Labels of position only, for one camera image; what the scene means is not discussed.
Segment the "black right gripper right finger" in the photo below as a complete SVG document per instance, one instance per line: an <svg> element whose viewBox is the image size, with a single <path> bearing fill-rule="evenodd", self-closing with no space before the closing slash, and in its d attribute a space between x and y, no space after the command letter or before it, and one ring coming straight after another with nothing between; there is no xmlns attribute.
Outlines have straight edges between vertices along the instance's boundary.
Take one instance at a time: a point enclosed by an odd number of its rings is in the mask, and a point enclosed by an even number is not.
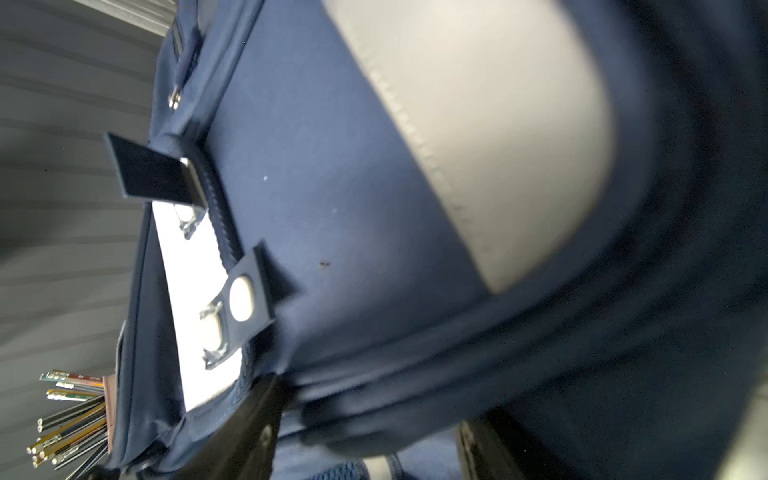
<svg viewBox="0 0 768 480"><path fill-rule="evenodd" d="M463 479L557 479L556 459L504 409L462 421L455 429Z"/></svg>

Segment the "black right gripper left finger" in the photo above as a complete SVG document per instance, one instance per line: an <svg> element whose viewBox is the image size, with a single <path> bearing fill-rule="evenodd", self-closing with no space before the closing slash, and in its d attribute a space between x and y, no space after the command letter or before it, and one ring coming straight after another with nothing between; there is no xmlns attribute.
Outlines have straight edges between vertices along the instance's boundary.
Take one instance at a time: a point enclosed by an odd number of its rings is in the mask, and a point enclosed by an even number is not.
<svg viewBox="0 0 768 480"><path fill-rule="evenodd" d="M183 480L268 479L272 474L285 389L274 374L254 383L227 422L175 477Z"/></svg>

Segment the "navy blue student backpack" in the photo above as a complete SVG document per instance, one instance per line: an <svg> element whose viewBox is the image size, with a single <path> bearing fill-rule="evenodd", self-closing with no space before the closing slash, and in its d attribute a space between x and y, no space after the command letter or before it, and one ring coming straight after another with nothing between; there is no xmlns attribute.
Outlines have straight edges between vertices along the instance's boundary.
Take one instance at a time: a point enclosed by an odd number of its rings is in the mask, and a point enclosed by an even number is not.
<svg viewBox="0 0 768 480"><path fill-rule="evenodd" d="M180 1L106 465L177 479L255 382L269 479L713 479L767 363L763 1Z"/></svg>

